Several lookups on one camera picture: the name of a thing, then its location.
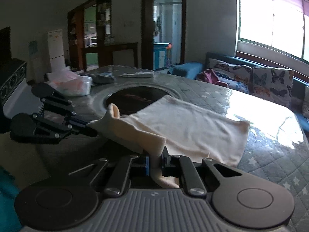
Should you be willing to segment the white refrigerator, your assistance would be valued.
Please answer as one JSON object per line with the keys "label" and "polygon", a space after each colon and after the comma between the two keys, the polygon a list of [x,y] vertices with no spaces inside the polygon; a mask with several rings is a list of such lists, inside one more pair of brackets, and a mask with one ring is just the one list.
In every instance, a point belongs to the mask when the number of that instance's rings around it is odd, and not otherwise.
{"label": "white refrigerator", "polygon": [[49,60],[52,72],[65,68],[65,53],[63,48],[62,30],[54,30],[47,33]]}

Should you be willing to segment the grey plain pillow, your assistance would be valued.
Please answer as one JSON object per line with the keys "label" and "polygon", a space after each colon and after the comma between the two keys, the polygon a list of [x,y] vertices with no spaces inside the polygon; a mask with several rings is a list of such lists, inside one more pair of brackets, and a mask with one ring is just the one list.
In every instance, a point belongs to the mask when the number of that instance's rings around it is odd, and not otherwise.
{"label": "grey plain pillow", "polygon": [[305,87],[304,100],[302,105],[302,115],[309,119],[309,87]]}

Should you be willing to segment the dark blue cloth bundle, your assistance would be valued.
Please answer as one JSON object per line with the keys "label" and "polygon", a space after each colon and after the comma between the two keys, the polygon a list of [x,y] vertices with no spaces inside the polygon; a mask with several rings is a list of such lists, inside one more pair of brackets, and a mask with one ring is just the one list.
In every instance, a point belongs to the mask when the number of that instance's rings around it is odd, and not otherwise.
{"label": "dark blue cloth bundle", "polygon": [[103,72],[100,74],[88,73],[87,76],[92,78],[93,84],[96,85],[110,84],[116,82],[116,78],[113,76],[112,73],[109,72]]}

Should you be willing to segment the cream white garment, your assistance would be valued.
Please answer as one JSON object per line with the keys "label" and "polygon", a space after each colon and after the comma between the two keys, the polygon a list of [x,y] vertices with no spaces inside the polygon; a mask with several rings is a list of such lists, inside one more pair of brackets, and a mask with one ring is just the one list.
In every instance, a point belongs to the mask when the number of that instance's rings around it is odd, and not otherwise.
{"label": "cream white garment", "polygon": [[121,116],[115,104],[88,127],[138,154],[150,156],[150,176],[161,187],[175,189],[175,177],[163,177],[159,159],[164,148],[170,155],[189,157],[193,162],[215,159],[237,166],[247,143],[250,123],[231,120],[191,103],[164,96],[146,108]]}

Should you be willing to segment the white plastic bag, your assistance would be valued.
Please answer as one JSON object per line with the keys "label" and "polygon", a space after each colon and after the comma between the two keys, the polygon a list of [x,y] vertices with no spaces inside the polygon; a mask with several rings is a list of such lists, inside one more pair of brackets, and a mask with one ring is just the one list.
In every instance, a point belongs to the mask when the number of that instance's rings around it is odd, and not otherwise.
{"label": "white plastic bag", "polygon": [[90,94],[92,78],[78,75],[69,69],[47,74],[48,84],[64,96],[76,97]]}

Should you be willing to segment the round black table heater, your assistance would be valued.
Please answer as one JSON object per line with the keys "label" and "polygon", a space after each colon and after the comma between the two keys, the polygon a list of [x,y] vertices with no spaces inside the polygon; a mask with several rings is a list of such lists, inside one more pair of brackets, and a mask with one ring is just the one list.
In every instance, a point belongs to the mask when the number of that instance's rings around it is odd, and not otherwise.
{"label": "round black table heater", "polygon": [[170,93],[150,86],[133,86],[110,93],[104,99],[104,106],[114,104],[118,107],[120,116],[130,115],[146,108],[155,101]]}

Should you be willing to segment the butterfly pillow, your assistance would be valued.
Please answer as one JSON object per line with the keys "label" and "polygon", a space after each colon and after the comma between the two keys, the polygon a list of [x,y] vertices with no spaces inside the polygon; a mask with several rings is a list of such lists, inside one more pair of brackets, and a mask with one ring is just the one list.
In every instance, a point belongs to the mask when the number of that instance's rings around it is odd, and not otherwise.
{"label": "butterfly pillow", "polygon": [[249,85],[237,82],[235,89],[289,108],[294,72],[290,69],[253,67]]}
{"label": "butterfly pillow", "polygon": [[217,59],[208,60],[209,67],[229,80],[249,85],[252,68],[242,64],[229,64]]}

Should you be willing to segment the large window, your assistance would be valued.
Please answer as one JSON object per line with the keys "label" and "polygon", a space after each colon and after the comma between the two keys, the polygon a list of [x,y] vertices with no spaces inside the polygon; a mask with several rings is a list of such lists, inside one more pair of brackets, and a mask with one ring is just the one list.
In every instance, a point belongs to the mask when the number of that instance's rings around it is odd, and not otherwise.
{"label": "large window", "polygon": [[308,0],[239,0],[239,37],[308,62]]}

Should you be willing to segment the grey quilted star table cover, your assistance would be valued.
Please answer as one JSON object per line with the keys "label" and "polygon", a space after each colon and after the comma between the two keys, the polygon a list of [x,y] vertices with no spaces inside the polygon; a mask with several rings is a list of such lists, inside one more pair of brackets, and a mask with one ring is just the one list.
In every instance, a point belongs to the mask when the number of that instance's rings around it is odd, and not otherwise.
{"label": "grey quilted star table cover", "polygon": [[295,211],[290,231],[308,231],[308,141],[295,114],[278,104],[224,87],[166,73],[152,78],[124,78],[136,69],[108,66],[96,73],[110,72],[116,82],[92,87],[88,96],[72,98],[84,120],[101,118],[104,99],[125,85],[154,85],[183,101],[222,114],[233,120],[247,120],[250,131],[238,168],[262,177],[291,192]]}

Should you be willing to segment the butterfly pillow left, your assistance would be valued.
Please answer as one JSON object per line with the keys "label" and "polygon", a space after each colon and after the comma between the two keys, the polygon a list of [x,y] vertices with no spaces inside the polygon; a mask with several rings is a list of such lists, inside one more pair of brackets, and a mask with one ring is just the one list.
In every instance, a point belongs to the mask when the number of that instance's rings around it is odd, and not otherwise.
{"label": "butterfly pillow left", "polygon": [[209,67],[229,80],[249,85],[252,68],[242,64],[229,64],[217,59],[208,60]]}

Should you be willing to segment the grey remote control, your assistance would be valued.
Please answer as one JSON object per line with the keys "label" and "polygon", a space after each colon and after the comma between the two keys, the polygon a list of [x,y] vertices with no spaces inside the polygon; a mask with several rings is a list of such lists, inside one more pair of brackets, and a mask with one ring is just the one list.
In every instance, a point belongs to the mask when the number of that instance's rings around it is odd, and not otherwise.
{"label": "grey remote control", "polygon": [[121,75],[124,78],[152,78],[153,72],[134,72],[134,73],[123,73]]}

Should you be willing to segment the pink crumpled garment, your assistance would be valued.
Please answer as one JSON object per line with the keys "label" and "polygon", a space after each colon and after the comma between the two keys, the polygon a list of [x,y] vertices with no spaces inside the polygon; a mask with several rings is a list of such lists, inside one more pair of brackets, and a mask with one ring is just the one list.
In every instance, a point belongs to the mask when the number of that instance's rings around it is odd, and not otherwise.
{"label": "pink crumpled garment", "polygon": [[218,86],[222,86],[226,88],[229,87],[227,83],[219,80],[218,76],[215,74],[213,69],[207,69],[207,70],[202,71],[196,76],[196,79],[198,81],[206,82],[209,84],[214,84],[214,85],[218,85]]}

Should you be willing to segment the dark wooden side table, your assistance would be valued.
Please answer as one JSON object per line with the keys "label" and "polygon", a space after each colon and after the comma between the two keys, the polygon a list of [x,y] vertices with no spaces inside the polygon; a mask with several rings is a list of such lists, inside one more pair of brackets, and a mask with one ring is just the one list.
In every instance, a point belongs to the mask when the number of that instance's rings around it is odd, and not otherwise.
{"label": "dark wooden side table", "polygon": [[84,47],[81,69],[87,71],[86,54],[97,54],[99,68],[113,65],[138,67],[138,43],[112,43],[102,46]]}

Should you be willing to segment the blue corner sofa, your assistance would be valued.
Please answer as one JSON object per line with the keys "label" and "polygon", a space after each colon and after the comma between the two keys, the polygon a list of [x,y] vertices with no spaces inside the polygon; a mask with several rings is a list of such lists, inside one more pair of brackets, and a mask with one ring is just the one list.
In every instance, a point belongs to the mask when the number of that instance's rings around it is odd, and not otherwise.
{"label": "blue corner sofa", "polygon": [[169,74],[222,85],[288,107],[308,132],[308,82],[289,68],[267,66],[239,57],[206,53],[205,64],[189,62],[171,68]]}

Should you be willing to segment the blue cabinet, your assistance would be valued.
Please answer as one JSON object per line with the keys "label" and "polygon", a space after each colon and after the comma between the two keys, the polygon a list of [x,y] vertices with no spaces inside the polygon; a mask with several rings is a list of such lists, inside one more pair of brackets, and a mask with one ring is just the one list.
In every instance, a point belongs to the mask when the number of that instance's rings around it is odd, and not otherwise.
{"label": "blue cabinet", "polygon": [[172,48],[171,43],[154,43],[153,44],[153,51],[154,51],[153,69],[154,70],[166,67],[167,52],[171,48]]}

